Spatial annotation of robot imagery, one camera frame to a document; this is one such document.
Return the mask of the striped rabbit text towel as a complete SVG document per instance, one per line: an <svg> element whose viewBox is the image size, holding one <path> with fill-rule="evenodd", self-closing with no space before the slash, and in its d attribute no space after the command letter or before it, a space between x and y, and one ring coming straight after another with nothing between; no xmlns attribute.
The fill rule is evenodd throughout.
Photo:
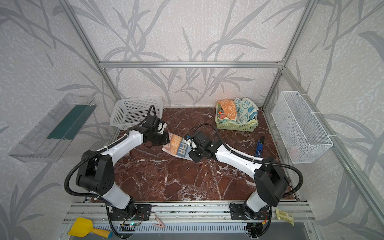
<svg viewBox="0 0 384 240"><path fill-rule="evenodd" d="M182 137L169 133L170 143L163 146L162 150L176 158L192 161L189 152L192 150L190 144Z"/></svg>

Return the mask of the orange rabbit pattern towel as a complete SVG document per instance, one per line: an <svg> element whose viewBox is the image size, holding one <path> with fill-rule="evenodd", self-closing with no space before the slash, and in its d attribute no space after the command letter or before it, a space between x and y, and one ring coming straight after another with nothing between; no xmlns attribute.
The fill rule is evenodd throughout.
<svg viewBox="0 0 384 240"><path fill-rule="evenodd" d="M218 101L220 120L237 120L237 108L235 102L230 99Z"/></svg>

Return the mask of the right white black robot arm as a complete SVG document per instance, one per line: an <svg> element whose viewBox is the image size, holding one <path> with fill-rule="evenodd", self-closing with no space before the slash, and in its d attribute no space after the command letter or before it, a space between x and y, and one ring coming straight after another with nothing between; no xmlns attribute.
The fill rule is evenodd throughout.
<svg viewBox="0 0 384 240"><path fill-rule="evenodd" d="M281 164L272 157L253 157L230 147L211 124L197 126L184 139L191 147L190 158L199 163L203 158L213 159L230 165L254 179L256 191L243 203L245 215L254 219L266 207L278 206L281 199L296 193L304 183L303 174L291 165ZM287 191L290 180L284 169L295 172L299 177L297 185Z"/></svg>

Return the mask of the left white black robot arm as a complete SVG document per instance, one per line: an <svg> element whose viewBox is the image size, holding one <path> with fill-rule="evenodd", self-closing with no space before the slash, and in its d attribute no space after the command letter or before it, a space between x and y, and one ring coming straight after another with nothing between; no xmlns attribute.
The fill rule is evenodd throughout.
<svg viewBox="0 0 384 240"><path fill-rule="evenodd" d="M68 173L65 191L75 197L95 197L116 211L131 216L136 213L135 201L115 181L115 164L134 148L147 142L152 146L170 143L166 123L157 117L151 105L146 117L127 129L118 140L97 151L86 151L82 160Z"/></svg>

